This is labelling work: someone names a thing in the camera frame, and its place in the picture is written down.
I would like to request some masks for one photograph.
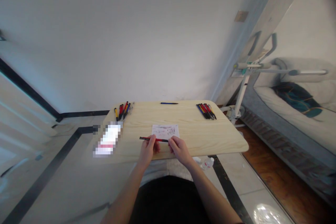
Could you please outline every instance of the person's right hand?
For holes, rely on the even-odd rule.
[[[189,164],[195,162],[190,156],[188,147],[186,143],[177,136],[172,136],[168,139],[168,146],[170,153],[174,153],[176,158],[184,165],[188,166]]]

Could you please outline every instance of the black shirt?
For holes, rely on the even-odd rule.
[[[165,176],[140,187],[129,223],[210,223],[193,182]]]

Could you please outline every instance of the white paper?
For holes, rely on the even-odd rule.
[[[180,137],[179,126],[175,125],[156,125],[152,126],[152,135],[155,134],[156,138],[169,139],[172,136]]]

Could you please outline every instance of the person's left hand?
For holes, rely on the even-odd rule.
[[[160,144],[155,141],[156,135],[150,135],[150,140],[144,140],[141,145],[140,156],[137,165],[146,170],[153,158],[153,154],[160,153]]]

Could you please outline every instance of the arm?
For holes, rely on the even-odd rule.
[[[170,152],[174,153],[176,158],[189,170],[211,223],[242,223],[231,205],[193,160],[186,143],[176,136],[169,139],[168,143]]]
[[[152,160],[153,153],[160,152],[160,144],[155,142],[155,139],[156,136],[152,135],[149,141],[142,142],[139,160],[101,224],[129,222],[144,172]]]

